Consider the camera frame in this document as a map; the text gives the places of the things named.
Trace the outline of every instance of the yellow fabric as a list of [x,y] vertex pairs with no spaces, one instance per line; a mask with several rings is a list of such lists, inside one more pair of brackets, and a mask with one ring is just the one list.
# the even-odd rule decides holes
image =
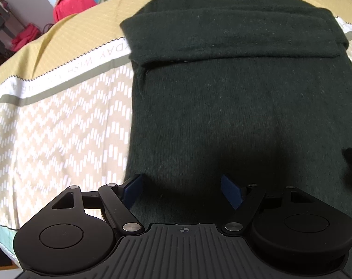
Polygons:
[[[0,67],[0,84],[9,76],[34,79],[112,39],[123,36],[120,22],[150,0],[109,0],[57,23]],[[352,0],[304,0],[328,8],[352,23]]]

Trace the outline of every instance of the sweater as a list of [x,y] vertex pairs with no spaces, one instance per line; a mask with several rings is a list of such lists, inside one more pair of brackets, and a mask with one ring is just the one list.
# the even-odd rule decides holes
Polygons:
[[330,11],[153,0],[121,28],[134,69],[126,175],[149,177],[131,210],[144,225],[223,223],[222,174],[295,185],[352,217],[352,66]]

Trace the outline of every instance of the silver bolt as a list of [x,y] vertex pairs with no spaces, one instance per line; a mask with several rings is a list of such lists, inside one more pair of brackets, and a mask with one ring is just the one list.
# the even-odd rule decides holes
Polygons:
[[227,223],[225,225],[225,229],[232,232],[238,232],[243,229],[243,225],[241,225],[240,223]]
[[127,232],[136,232],[139,229],[141,229],[141,225],[139,225],[138,223],[126,223],[123,226],[123,230]]

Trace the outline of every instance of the red cloth on floor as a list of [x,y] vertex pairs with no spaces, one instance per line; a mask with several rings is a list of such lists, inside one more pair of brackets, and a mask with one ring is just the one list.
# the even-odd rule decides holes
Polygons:
[[34,24],[28,24],[26,28],[21,31],[13,40],[12,40],[12,51],[19,51],[23,46],[31,41],[34,41],[40,37],[40,30]]
[[60,0],[53,9],[55,23],[75,13],[81,13],[97,5],[95,0]]

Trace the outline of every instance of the patterned bed sheet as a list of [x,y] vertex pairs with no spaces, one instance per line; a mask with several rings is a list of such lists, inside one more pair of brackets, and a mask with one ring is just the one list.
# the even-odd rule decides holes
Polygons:
[[[119,23],[147,1],[110,0],[70,17],[1,67],[0,247],[16,263],[17,229],[67,186],[91,191],[123,181],[133,71]],[[307,1],[325,7],[325,0]],[[352,61],[352,25],[345,23],[352,4],[345,16],[339,5],[344,9],[335,2],[334,15],[342,16],[336,20]],[[114,8],[113,17],[108,10]],[[97,210],[86,212],[100,217]]]

